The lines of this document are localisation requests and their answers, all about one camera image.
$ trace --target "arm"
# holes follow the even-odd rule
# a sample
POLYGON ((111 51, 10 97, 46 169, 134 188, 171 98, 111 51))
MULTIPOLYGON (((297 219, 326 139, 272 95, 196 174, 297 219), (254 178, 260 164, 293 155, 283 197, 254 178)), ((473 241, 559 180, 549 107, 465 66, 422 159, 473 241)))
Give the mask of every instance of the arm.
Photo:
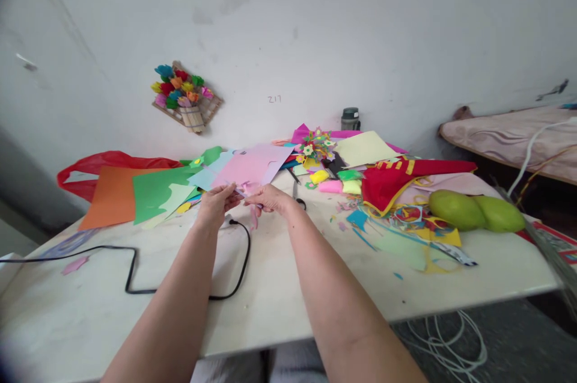
POLYGON ((194 226, 102 383, 191 380, 203 340, 216 236, 224 213, 241 199, 233 195, 234 186, 203 195, 194 226))
POLYGON ((426 379, 367 292, 287 194, 267 185, 260 203, 287 221, 314 338, 331 382, 422 382, 426 379))

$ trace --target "mango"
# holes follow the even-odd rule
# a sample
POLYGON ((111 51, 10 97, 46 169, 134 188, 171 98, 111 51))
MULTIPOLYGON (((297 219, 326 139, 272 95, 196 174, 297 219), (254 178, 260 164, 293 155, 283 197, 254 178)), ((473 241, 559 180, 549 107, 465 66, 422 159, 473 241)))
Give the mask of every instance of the mango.
POLYGON ((525 228, 525 218, 514 205, 499 198, 471 197, 486 220, 485 228, 495 233, 516 233, 525 228))
POLYGON ((433 192, 429 207, 434 216, 446 220, 459 231, 471 231, 485 227, 485 216, 471 197, 444 189, 433 192))

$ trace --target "red plastic bag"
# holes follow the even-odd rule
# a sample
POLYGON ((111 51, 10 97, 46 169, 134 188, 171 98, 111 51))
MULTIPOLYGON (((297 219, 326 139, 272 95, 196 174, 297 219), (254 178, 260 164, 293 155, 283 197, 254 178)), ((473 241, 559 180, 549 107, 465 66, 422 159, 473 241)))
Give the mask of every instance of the red plastic bag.
POLYGON ((74 165, 62 170, 56 176, 58 186, 69 191, 81 198, 84 198, 89 203, 92 203, 94 197, 94 190, 98 180, 83 180, 81 182, 65 183, 70 177, 72 171, 80 171, 82 173, 100 174, 100 169, 107 167, 120 168, 136 168, 138 170, 145 170, 147 168, 178 168, 183 167, 180 162, 173 161, 167 158, 133 158, 124 152, 114 150, 110 152, 97 153, 87 158, 80 159, 74 165))

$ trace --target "white table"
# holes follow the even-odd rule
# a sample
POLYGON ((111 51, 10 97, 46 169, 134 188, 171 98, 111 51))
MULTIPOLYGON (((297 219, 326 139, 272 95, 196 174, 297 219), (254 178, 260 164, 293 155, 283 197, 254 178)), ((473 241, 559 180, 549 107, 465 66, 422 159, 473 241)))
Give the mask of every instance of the white table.
MULTIPOLYGON (((273 184, 290 193, 293 179, 283 172, 273 184)), ((537 248, 515 234, 464 233, 463 249, 479 266, 424 275, 395 255, 375 253, 352 231, 343 233, 337 222, 329 222, 344 196, 304 186, 299 187, 299 196, 391 323, 558 288, 537 248)), ((138 247, 132 288, 154 288, 168 271, 195 214, 190 210, 154 230, 130 223, 104 228, 78 250, 101 244, 138 247)), ((252 225, 247 208, 237 207, 232 214, 247 227, 252 225)), ((337 215, 338 220, 344 221, 346 214, 337 215)), ((33 255, 70 237, 78 224, 33 255)), ((246 234, 240 226, 220 231, 213 294, 232 291, 245 251, 246 234)), ((23 266, 1 298, 5 357, 17 365, 21 381, 79 382, 103 375, 151 298, 124 292, 131 258, 130 251, 99 250, 67 276, 60 272, 74 259, 23 266)), ((277 214, 265 215, 252 232, 248 270, 239 291, 209 305, 202 354, 227 355, 311 336, 284 221, 277 214)))

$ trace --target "pink bedsheet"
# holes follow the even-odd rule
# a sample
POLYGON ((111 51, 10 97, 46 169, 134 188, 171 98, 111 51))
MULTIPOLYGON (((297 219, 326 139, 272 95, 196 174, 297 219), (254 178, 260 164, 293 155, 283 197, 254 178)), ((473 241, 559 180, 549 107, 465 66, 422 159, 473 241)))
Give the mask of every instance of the pink bedsheet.
MULTIPOLYGON (((450 121, 441 126, 440 133, 455 146, 520 168, 529 140, 539 129, 576 116, 577 111, 543 106, 450 121)), ((528 171, 535 171, 551 156, 574 145, 577 145, 577 123, 546 129, 533 144, 528 171)), ((546 176, 577 185, 577 147, 549 162, 541 171, 546 176)))

